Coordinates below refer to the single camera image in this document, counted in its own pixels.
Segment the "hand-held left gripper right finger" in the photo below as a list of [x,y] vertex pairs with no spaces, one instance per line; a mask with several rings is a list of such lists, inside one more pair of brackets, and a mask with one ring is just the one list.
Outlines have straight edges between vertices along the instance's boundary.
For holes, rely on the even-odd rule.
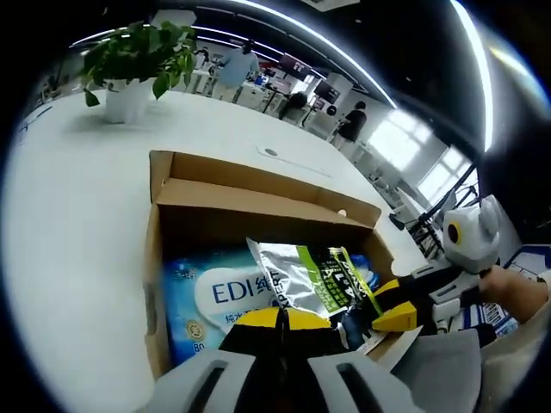
[[289,310],[282,332],[284,388],[295,412],[419,412],[412,392],[380,364],[347,351],[324,319]]

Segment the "person's right hand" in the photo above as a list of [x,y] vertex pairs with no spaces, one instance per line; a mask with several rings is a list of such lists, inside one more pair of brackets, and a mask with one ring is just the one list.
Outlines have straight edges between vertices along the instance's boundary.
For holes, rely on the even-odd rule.
[[517,273],[498,265],[492,266],[480,278],[479,289],[483,303],[499,304]]

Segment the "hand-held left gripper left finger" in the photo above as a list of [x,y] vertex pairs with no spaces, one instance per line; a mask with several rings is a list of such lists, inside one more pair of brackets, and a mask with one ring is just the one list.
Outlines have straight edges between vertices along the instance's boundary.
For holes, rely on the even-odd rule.
[[275,307],[242,316],[218,348],[161,377],[151,412],[274,412],[281,383],[282,331]]

